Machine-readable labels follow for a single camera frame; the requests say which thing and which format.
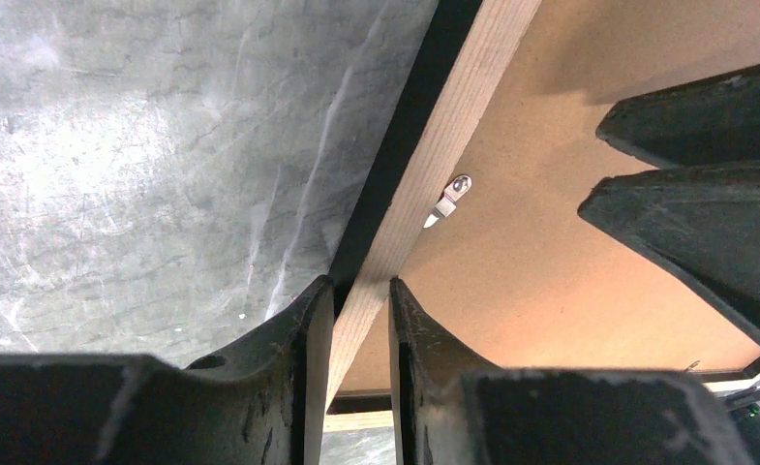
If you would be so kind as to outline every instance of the metal clip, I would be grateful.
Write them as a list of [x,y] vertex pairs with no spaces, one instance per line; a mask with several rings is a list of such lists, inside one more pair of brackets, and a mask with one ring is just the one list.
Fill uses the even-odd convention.
[[425,228],[430,228],[440,218],[447,218],[456,209],[456,201],[459,200],[471,188],[471,177],[460,174],[442,190],[440,201],[434,206],[434,210],[425,220]]

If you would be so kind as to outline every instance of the wooden strip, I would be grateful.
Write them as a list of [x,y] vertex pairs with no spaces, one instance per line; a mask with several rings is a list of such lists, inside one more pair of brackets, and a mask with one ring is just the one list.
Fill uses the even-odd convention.
[[334,324],[330,405],[540,0],[485,0]]
[[384,428],[394,425],[394,415],[390,410],[362,412],[359,414],[326,415],[322,432],[351,431],[356,429]]

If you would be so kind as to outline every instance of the scratched metal surface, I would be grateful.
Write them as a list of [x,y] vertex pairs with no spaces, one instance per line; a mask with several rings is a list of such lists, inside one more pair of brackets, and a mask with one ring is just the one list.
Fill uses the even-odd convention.
[[0,0],[0,352],[183,365],[282,309],[435,6]]

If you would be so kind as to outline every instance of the brown cardboard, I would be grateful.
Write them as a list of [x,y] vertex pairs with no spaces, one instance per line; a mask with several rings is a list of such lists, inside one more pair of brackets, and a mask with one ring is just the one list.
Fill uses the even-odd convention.
[[[593,135],[613,103],[756,63],[760,0],[544,0],[456,170],[471,191],[402,277],[503,366],[744,367],[755,343],[576,208],[650,168]],[[383,311],[341,391],[389,388],[387,344]]]

